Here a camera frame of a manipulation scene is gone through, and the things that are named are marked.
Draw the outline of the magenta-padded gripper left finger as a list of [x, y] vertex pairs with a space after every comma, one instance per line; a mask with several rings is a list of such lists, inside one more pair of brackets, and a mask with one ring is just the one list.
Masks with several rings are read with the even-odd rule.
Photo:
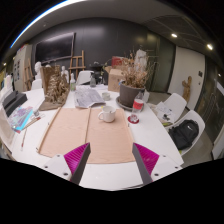
[[85, 143], [65, 155], [56, 154], [43, 165], [43, 169], [78, 185], [81, 181], [90, 152], [90, 144]]

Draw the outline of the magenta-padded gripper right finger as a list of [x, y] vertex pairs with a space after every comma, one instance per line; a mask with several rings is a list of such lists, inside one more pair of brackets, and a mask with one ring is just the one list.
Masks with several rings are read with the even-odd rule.
[[132, 153], [135, 157], [144, 185], [182, 169], [182, 167], [176, 164], [169, 156], [159, 155], [137, 143], [133, 144]]

